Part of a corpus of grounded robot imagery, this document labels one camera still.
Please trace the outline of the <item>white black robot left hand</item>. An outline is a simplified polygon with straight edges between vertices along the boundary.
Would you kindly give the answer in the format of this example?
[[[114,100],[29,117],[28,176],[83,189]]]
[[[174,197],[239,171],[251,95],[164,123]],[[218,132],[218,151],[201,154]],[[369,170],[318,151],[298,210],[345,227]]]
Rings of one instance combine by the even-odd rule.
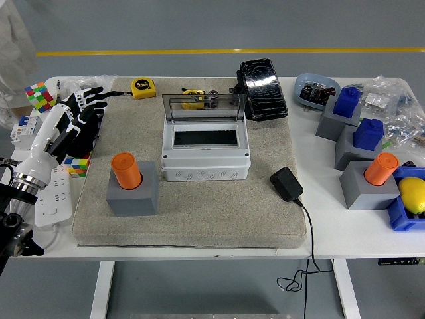
[[[50,183],[51,171],[66,156],[81,158],[89,154],[96,143],[107,98],[115,94],[94,87],[72,93],[54,106],[36,134],[28,157],[15,169],[12,186],[22,188],[27,184],[36,190],[44,189]]]

